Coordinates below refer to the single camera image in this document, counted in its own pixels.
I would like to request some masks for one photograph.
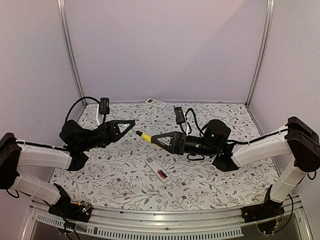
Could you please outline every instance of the vertical metal pole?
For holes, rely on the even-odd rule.
[[[75,87],[78,92],[79,98],[82,98],[85,96],[85,93],[84,93],[84,90],[83,90],[83,87],[82,87],[82,84],[80,81],[80,76],[79,76],[78,68],[76,65],[76,59],[75,59],[74,51],[73,51],[72,44],[71,44],[65,1],[64,0],[57,0],[57,6],[58,6],[59,17],[60,17],[63,39],[64,39],[65,48],[66,48],[66,52],[68,55],[68,59],[69,59],[69,63],[70,63],[70,67],[71,67],[71,71],[72,71],[72,75],[73,75],[73,80],[74,80]],[[82,100],[82,105],[84,107],[87,105],[87,102],[85,99]]]
[[[250,108],[250,106],[251,106],[251,103],[252,103],[252,100],[253,100],[253,97],[255,94],[255,90],[257,88],[257,83],[258,83],[259,76],[261,73],[263,61],[265,58],[267,43],[268,43],[268,39],[269,39],[269,35],[270,35],[272,17],[274,14],[274,6],[275,6],[275,0],[268,0],[259,55],[258,55],[258,59],[257,59],[256,65],[255,65],[253,78],[252,78],[252,82],[250,85],[250,90],[249,90],[248,96],[245,101],[245,105],[248,106],[248,108]]]

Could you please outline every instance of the small black device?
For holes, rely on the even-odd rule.
[[[185,116],[184,116],[184,112],[182,111],[182,107],[176,106],[173,110],[174,110],[174,113],[175,113],[175,122],[176,122],[176,124],[178,124],[178,125],[184,124],[186,122],[186,119],[185,119]]]
[[[101,97],[99,103],[99,114],[107,115],[110,113],[110,101],[108,97]]]

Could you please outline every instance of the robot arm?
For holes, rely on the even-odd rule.
[[[120,124],[127,126],[122,132]],[[88,205],[72,203],[61,186],[25,175],[19,167],[44,166],[79,171],[89,159],[85,151],[117,142],[134,125],[134,120],[111,120],[88,130],[69,120],[59,135],[67,144],[64,148],[18,140],[13,133],[6,133],[0,140],[0,189],[37,197],[51,205],[49,213],[87,222],[90,215]]]
[[[247,164],[278,155],[292,154],[292,159],[279,180],[268,189],[264,203],[244,207],[246,222],[272,218],[284,213],[282,203],[302,179],[320,167],[318,135],[297,117],[278,130],[249,142],[228,140],[231,130],[220,120],[211,120],[202,137],[182,132],[154,135],[150,140],[169,153],[214,157],[212,164],[223,172],[238,170]],[[170,138],[168,144],[163,138]]]

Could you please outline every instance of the table surface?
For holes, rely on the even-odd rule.
[[[144,103],[110,104],[109,120],[135,120],[134,131],[148,135],[180,131],[173,108],[193,108],[200,127],[212,119],[230,129],[229,139],[250,140],[259,132],[243,104],[168,103],[162,110]],[[198,136],[190,113],[192,134]],[[96,105],[88,105],[79,119],[94,129]],[[270,184],[278,178],[272,159],[248,164],[236,171],[217,170],[208,157],[189,161],[187,155],[169,154],[129,131],[106,148],[94,148],[84,168],[71,172],[56,168],[50,182],[57,183],[72,200],[86,200],[97,207],[149,211],[194,211],[250,205],[261,202]],[[146,165],[152,156],[169,174],[162,183]]]

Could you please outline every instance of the yellow handle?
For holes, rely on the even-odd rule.
[[[149,143],[152,143],[151,142],[151,136],[149,136],[149,135],[147,135],[145,133],[142,133],[141,138],[144,139],[144,140],[147,140]],[[154,143],[152,143],[152,144],[155,145],[156,147],[162,149],[162,147],[158,146],[157,144],[154,144]]]

